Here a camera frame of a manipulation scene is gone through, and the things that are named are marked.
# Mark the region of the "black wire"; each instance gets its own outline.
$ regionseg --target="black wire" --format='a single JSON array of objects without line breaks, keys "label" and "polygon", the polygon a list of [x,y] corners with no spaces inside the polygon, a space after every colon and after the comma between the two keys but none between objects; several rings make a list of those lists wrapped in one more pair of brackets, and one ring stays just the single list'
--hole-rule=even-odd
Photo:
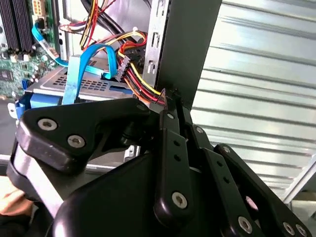
[{"label": "black wire", "polygon": [[149,0],[144,0],[145,4],[147,5],[147,7],[149,8],[149,10],[152,9],[152,5],[150,4]]},{"label": "black wire", "polygon": [[159,95],[156,95],[156,94],[154,94],[151,90],[149,90],[146,86],[144,86],[143,84],[142,84],[142,82],[138,79],[138,77],[136,76],[136,74],[134,73],[134,71],[131,69],[130,70],[130,72],[133,74],[133,76],[134,76],[134,78],[137,80],[137,82],[138,82],[138,84],[140,84],[141,85],[141,91],[146,91],[148,94],[150,94],[151,96],[153,96],[155,99],[158,99],[159,98]]},{"label": "black wire", "polygon": [[[91,17],[92,17],[92,14],[93,14],[92,9],[93,9],[93,8],[92,8],[92,6],[90,5],[90,10],[88,11],[88,12],[89,12],[89,14],[88,14],[88,18],[87,18],[87,21],[86,21],[86,24],[85,24],[85,27],[84,27],[83,32],[85,32],[85,31],[86,31],[86,29],[87,29],[87,27],[88,27],[88,22],[90,21],[90,19],[91,19]],[[83,41],[83,37],[84,37],[84,34],[82,34],[82,37],[81,37],[80,43],[82,43],[82,41]],[[86,37],[85,37],[84,43],[82,43],[82,45],[85,45],[85,44],[86,44],[86,42],[87,42],[88,38],[89,38],[89,34],[86,34]]]},{"label": "black wire", "polygon": [[153,101],[151,98],[147,97],[147,95],[145,95],[139,90],[135,82],[132,80],[132,78],[130,78],[129,74],[126,74],[125,78],[127,78],[128,82],[131,84],[131,86],[133,86],[133,89],[137,91],[138,94],[140,94],[144,99],[146,99],[147,101]]},{"label": "black wire", "polygon": [[[91,0],[81,0],[85,10],[88,12],[91,9]],[[101,15],[97,19],[98,24],[104,29],[108,30],[112,35],[122,34],[124,30],[105,12],[101,13]],[[134,38],[128,37],[128,40],[132,42],[136,42]],[[126,42],[126,39],[119,40],[121,45]]]}]

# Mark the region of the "wire bundle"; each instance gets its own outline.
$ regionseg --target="wire bundle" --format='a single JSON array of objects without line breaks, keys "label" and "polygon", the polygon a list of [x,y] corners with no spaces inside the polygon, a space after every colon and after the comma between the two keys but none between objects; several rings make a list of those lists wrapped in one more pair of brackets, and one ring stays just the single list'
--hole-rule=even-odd
[{"label": "wire bundle", "polygon": [[[118,50],[118,56],[120,57],[120,62],[126,55],[124,55],[125,51],[130,48],[137,48],[145,46],[147,43],[147,35],[144,32],[134,31],[131,33],[134,36],[139,36],[143,39],[141,43],[134,43],[131,41],[127,41],[124,43]],[[148,85],[141,77],[139,72],[137,71],[136,66],[133,62],[130,63],[130,68],[127,69],[126,75],[124,76],[124,80],[133,93],[143,102],[145,103],[156,103],[159,99],[160,92],[153,89],[150,85]]]},{"label": "wire bundle", "polygon": [[[86,11],[89,13],[87,19],[77,23],[62,25],[60,29],[73,34],[81,34],[82,37],[80,40],[80,46],[83,51],[85,51],[90,45],[93,44],[102,43],[105,45],[112,45],[118,42],[120,44],[120,47],[117,50],[117,62],[119,65],[122,63],[124,57],[126,57],[124,53],[127,50],[137,49],[146,45],[147,34],[137,30],[124,32],[123,29],[108,14],[106,14],[105,10],[115,1],[116,0],[112,0],[108,4],[109,0],[104,0],[102,6],[99,7],[98,0],[81,0],[81,3],[85,7]],[[149,1],[144,0],[144,2],[146,2],[146,4],[151,7]],[[96,24],[99,24],[101,27],[107,29],[110,33],[112,33],[112,36],[106,37],[99,41],[93,40],[92,36]],[[133,37],[140,37],[142,39],[142,42],[136,42]],[[130,66],[127,67],[123,79],[133,91],[133,93],[143,102],[160,103],[160,92],[153,89],[142,79],[133,62],[131,62]]]}]

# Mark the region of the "metal sheet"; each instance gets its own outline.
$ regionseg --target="metal sheet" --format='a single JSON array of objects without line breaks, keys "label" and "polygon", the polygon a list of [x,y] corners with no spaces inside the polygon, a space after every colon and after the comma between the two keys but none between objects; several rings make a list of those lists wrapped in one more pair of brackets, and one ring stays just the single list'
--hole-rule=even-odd
[{"label": "metal sheet", "polygon": [[[88,13],[79,0],[65,0],[65,16],[71,21],[82,21]],[[116,0],[108,9],[107,13],[125,31],[133,30],[137,27],[140,31],[147,32],[149,25],[150,10],[143,0]],[[102,27],[97,26],[93,38],[95,40],[104,39],[111,34]],[[68,35],[69,54],[81,54],[80,35]],[[105,57],[104,53],[99,53],[98,57]]]},{"label": "metal sheet", "polygon": [[316,171],[315,7],[224,0],[191,112],[286,203]]}]

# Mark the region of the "screw head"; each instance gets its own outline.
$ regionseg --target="screw head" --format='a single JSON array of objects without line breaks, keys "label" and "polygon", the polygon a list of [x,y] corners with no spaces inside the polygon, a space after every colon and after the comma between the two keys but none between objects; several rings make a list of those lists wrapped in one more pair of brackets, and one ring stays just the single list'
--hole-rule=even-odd
[{"label": "screw head", "polygon": [[203,133],[203,129],[202,129],[202,128],[197,127],[196,129],[197,129],[197,131],[198,131],[199,133]]},{"label": "screw head", "polygon": [[285,230],[292,236],[295,235],[295,232],[293,230],[293,228],[287,223],[287,222],[283,222],[283,226],[285,228]]},{"label": "screw head", "polygon": [[306,233],[306,231],[303,229],[303,227],[301,227],[299,224],[296,224],[295,227],[297,228],[298,232],[299,232],[302,236],[307,237],[307,233]]},{"label": "screw head", "polygon": [[228,147],[223,147],[223,149],[224,149],[224,151],[227,152],[227,153],[230,153],[230,152],[231,152],[231,150],[229,150]]},{"label": "screw head", "polygon": [[168,117],[174,119],[174,116],[171,113],[167,113]]},{"label": "screw head", "polygon": [[174,192],[172,194],[172,201],[180,209],[185,209],[188,206],[188,201],[186,197],[179,192]]},{"label": "screw head", "polygon": [[136,107],[142,111],[146,111],[148,109],[145,105],[142,105],[142,104],[138,104],[136,105]]},{"label": "screw head", "polygon": [[252,233],[252,226],[250,222],[243,216],[238,217],[238,223],[240,227],[248,234]]},{"label": "screw head", "polygon": [[68,144],[74,148],[82,148],[85,146],[85,141],[78,135],[72,135],[68,137]]},{"label": "screw head", "polygon": [[38,121],[40,129],[45,131],[53,131],[57,128],[57,123],[49,118],[42,118]]}]

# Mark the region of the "capacitor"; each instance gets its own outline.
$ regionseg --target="capacitor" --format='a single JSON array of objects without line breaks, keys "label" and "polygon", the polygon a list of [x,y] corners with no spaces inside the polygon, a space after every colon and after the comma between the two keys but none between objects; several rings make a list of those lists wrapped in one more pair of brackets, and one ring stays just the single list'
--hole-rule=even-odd
[{"label": "capacitor", "polygon": [[35,43],[32,45],[32,49],[33,50],[37,50],[38,48],[40,48],[40,44],[39,43]]},{"label": "capacitor", "polygon": [[40,75],[38,74],[38,73],[35,73],[35,74],[33,74],[32,75],[32,78],[35,80],[36,78],[39,78],[40,77]]},{"label": "capacitor", "polygon": [[44,61],[44,62],[48,61],[48,57],[47,57],[46,55],[43,55],[41,59],[42,59],[42,61]]},{"label": "capacitor", "polygon": [[17,96],[15,91],[11,92],[11,95],[12,95],[13,98],[15,98]]}]

